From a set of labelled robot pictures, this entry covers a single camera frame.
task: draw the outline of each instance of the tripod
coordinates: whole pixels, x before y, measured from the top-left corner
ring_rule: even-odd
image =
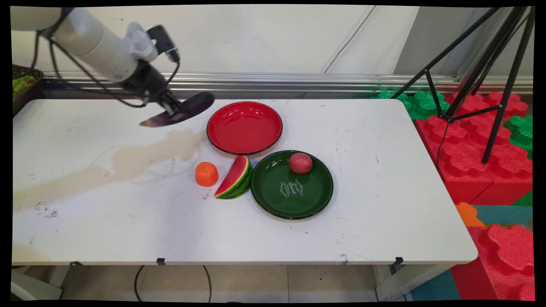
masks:
[[[429,69],[432,68],[436,63],[438,63],[442,58],[444,58],[455,47],[457,47],[457,45],[459,45],[461,41],[463,41],[472,32],[474,32],[474,30],[476,30],[481,24],[483,24],[490,16],[492,16],[499,9],[500,8],[491,8],[489,11],[487,11],[480,19],[478,19],[472,26],[470,26],[465,32],[463,32],[456,40],[454,40],[446,49],[444,49],[438,56],[436,56],[430,63],[428,63],[419,73],[417,73],[417,75],[415,75],[410,81],[408,81],[406,85],[404,85],[391,97],[391,99],[396,99],[400,94],[402,94],[406,89],[408,89],[413,83],[415,83],[415,81],[417,81],[419,78],[425,75],[430,86],[432,97],[434,98],[434,102],[436,104],[436,110],[438,112],[437,116],[442,119],[446,119],[448,122],[446,126],[446,132],[447,132],[447,128],[449,127],[449,124],[456,120],[498,110],[497,116],[495,117],[495,121],[493,123],[493,127],[491,129],[491,134],[489,135],[487,146],[483,154],[483,158],[482,158],[483,164],[487,164],[487,162],[489,161],[489,156],[491,155],[491,150],[493,149],[493,144],[495,143],[495,138],[497,137],[498,129],[500,128],[500,125],[502,123],[502,117],[505,113],[506,105],[508,104],[508,99],[512,92],[512,87],[514,86],[515,78],[518,74],[518,70],[521,65],[521,61],[523,59],[523,55],[527,47],[527,43],[529,42],[533,25],[535,24],[535,7],[531,7],[527,17],[525,17],[519,25],[518,25],[518,22],[520,21],[527,7],[514,7],[511,9],[511,12],[508,14],[505,21],[501,25],[501,27],[498,29],[497,33],[493,37],[493,40],[483,52],[474,70],[471,72],[471,74],[468,76],[468,79],[461,86],[459,94],[453,100],[453,103],[451,104],[451,106],[445,113],[442,112],[442,109],[440,108],[440,102],[438,100],[436,90],[434,89],[434,84],[432,83],[432,77],[430,76]],[[510,74],[508,75],[508,80],[506,82],[505,90],[503,91],[503,94],[502,94],[501,103],[499,105],[485,108],[483,110],[471,112],[461,116],[455,116],[455,114],[461,107],[462,103],[465,101],[466,96],[471,91],[472,91],[471,95],[476,94],[479,87],[482,85],[482,82],[484,81],[485,77],[489,73],[489,70],[495,63],[495,60],[501,54],[502,50],[504,50],[504,48],[506,47],[506,45],[508,44],[512,36],[514,36],[514,33],[523,24],[525,19],[527,20],[527,22],[525,24],[525,29],[524,29],[523,35],[521,36],[521,40],[519,42],[518,51],[516,52],[514,57],[512,68],[510,69]]]

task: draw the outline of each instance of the black border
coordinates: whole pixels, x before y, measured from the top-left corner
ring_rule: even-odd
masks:
[[[242,102],[252,102],[252,103],[258,103],[258,104],[262,104],[268,108],[270,108],[273,112],[275,112],[275,114],[277,114],[278,116],[278,119],[281,121],[281,133],[278,134],[278,137],[277,139],[275,139],[275,141],[273,141],[269,146],[267,146],[266,148],[264,149],[261,149],[261,150],[258,150],[258,151],[255,151],[255,152],[249,152],[249,153],[237,153],[237,152],[231,152],[231,151],[227,151],[227,150],[223,150],[221,149],[218,145],[214,144],[214,142],[210,139],[210,135],[209,135],[209,123],[210,123],[210,120],[216,115],[216,113],[220,112],[220,110],[222,110],[223,108],[226,108],[232,104],[235,104],[235,103],[242,103]],[[238,101],[238,102],[234,102],[234,103],[230,103],[230,104],[227,104],[221,108],[219,108],[218,110],[216,110],[216,112],[214,112],[210,118],[209,118],[209,121],[206,123],[206,137],[209,139],[209,142],[214,145],[214,147],[220,149],[221,151],[223,152],[226,152],[228,154],[232,154],[232,155],[237,155],[237,156],[248,156],[248,155],[254,155],[254,154],[257,154],[259,152],[262,152],[268,148],[270,148],[271,146],[273,146],[280,138],[281,138],[281,135],[282,135],[282,131],[284,129],[284,124],[282,123],[282,118],[281,116],[277,113],[277,111],[275,111],[275,109],[273,109],[272,107],[268,106],[267,104],[264,104],[264,103],[259,103],[259,102],[256,102],[256,101]]]
[[[260,166],[260,164],[266,160],[267,158],[269,158],[270,156],[272,155],[276,155],[276,154],[279,154],[281,152],[293,152],[295,154],[297,154],[298,152],[301,152],[302,154],[306,154],[308,156],[310,156],[311,158],[315,159],[316,161],[320,162],[324,168],[326,168],[326,170],[328,171],[328,175],[330,176],[330,182],[332,183],[332,190],[330,192],[330,197],[328,198],[328,200],[324,203],[324,205],[322,207],[320,207],[317,211],[315,211],[314,213],[312,214],[309,214],[309,215],[306,215],[306,216],[303,216],[303,217],[286,217],[286,216],[281,216],[281,215],[278,215],[278,214],[275,214],[271,211],[269,211],[267,208],[265,208],[259,201],[258,199],[256,198],[256,195],[254,194],[254,189],[253,189],[253,183],[254,183],[254,174],[256,173],[256,169]],[[256,167],[254,167],[254,171],[252,172],[252,177],[250,178],[250,191],[252,192],[252,197],[254,198],[254,200],[258,203],[258,205],[260,205],[260,207],[262,207],[262,209],[264,209],[265,211],[267,211],[268,213],[276,216],[276,217],[280,217],[282,219],[286,219],[286,220],[303,220],[303,219],[306,219],[308,217],[311,217],[313,215],[316,215],[318,214],[319,212],[321,212],[322,210],[324,210],[324,208],[326,208],[326,206],[330,203],[330,201],[332,200],[332,196],[334,195],[334,189],[335,189],[335,186],[334,186],[334,178],[332,177],[332,173],[330,172],[330,169],[326,166],[326,164],[324,164],[324,162],[322,162],[321,160],[319,160],[317,157],[313,156],[313,155],[310,155],[308,154],[307,152],[303,152],[303,151],[299,151],[299,150],[281,150],[281,151],[276,151],[276,152],[273,152],[269,155],[267,155],[265,158],[261,159],[260,162],[258,162],[258,164],[256,164]]]

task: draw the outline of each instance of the black tripod leg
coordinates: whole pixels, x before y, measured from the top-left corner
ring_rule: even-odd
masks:
[[[529,43],[529,38],[531,37],[531,31],[533,30],[534,24],[535,7],[531,7],[531,10],[529,12],[529,19],[527,19],[527,23],[525,24],[525,30],[523,31],[523,35],[521,36],[518,51],[515,54],[514,63],[512,64],[512,69],[510,70],[510,74],[508,75],[508,81],[506,82],[505,91],[502,93],[501,107],[497,112],[497,117],[495,118],[495,122],[493,123],[493,128],[491,129],[491,134],[489,135],[489,140],[487,142],[487,147],[485,148],[485,152],[483,154],[482,163],[484,164],[487,164],[487,162],[489,161],[489,156],[491,155],[491,150],[493,149],[498,129],[501,126],[502,117],[505,114],[506,105],[508,104],[510,93],[512,93],[512,87],[514,86],[515,77],[518,75],[518,70],[521,65],[521,61],[523,60],[523,55],[525,54],[527,44]]]
[[[482,54],[480,60],[476,64],[476,67],[474,70],[470,73],[470,76],[465,81],[465,83],[462,85],[459,94],[457,94],[457,97],[453,100],[453,103],[449,107],[449,109],[446,112],[447,116],[455,117],[455,114],[457,111],[459,111],[459,108],[462,105],[462,102],[465,100],[466,96],[470,92],[471,87],[476,82],[476,79],[478,78],[478,75],[484,70],[485,66],[491,59],[493,53],[495,50],[499,47],[500,43],[502,42],[502,39],[505,37],[506,33],[509,29],[513,29],[512,25],[517,24],[518,21],[521,19],[521,16],[523,15],[525,9],[527,7],[515,7],[512,8],[512,11],[506,18],[506,20],[503,22],[501,28],[498,30],[498,32],[493,37],[493,40],[485,50],[485,52]]]
[[[432,83],[432,77],[428,69],[425,70],[426,79],[429,82],[430,92],[434,98],[434,104],[436,104],[436,111],[438,112],[438,117],[442,115],[442,107],[440,106],[440,101],[438,100],[438,95],[436,94],[436,89],[434,88],[434,83]]]
[[[419,80],[424,74],[425,70],[429,70],[434,66],[436,63],[438,63],[443,57],[446,56],[450,51],[452,51],[459,43],[461,43],[466,37],[468,37],[474,30],[476,30],[479,26],[482,25],[491,15],[493,15],[496,11],[498,11],[500,8],[491,8],[489,9],[485,14],[483,14],[482,17],[480,17],[472,26],[470,26],[466,31],[464,31],[459,37],[457,37],[456,40],[454,40],[447,48],[445,48],[439,55],[437,55],[430,63],[428,63],[417,75],[415,75],[408,83],[406,83],[401,89],[399,89],[392,97],[391,99],[396,99],[400,94],[404,93],[405,90],[408,89],[412,84],[415,83],[415,81]]]
[[[502,41],[501,46],[499,46],[497,48],[497,50],[495,50],[495,53],[494,53],[491,61],[485,67],[484,73],[479,78],[478,82],[476,82],[476,84],[474,85],[474,89],[472,90],[470,95],[473,95],[473,96],[476,95],[476,93],[478,92],[480,86],[482,85],[483,81],[485,80],[485,77],[487,77],[487,74],[489,74],[489,71],[491,70],[491,67],[493,67],[493,64],[495,64],[495,61],[497,60],[498,56],[502,53],[502,50],[505,49],[506,45],[510,42],[510,40],[512,40],[512,37],[514,37],[514,34],[519,30],[519,28],[521,27],[521,25],[523,25],[523,23],[525,22],[525,20],[527,20],[527,18],[529,18],[529,15],[527,15],[520,22],[520,24],[518,24],[518,26],[514,30],[512,30],[512,34],[510,34],[510,36],[506,36],[506,38]]]

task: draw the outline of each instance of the red apple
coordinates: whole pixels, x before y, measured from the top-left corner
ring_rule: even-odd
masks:
[[[290,157],[288,165],[296,174],[307,174],[313,167],[313,160],[308,155],[298,152]]]

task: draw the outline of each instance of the wicker basket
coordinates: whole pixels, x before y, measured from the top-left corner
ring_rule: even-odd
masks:
[[[27,71],[28,67],[19,65],[11,65],[11,75],[16,76]],[[36,78],[36,82],[25,92],[25,94],[13,102],[13,117],[27,104],[29,101],[41,97],[41,92],[44,89],[44,73],[37,69],[33,69],[29,75]]]

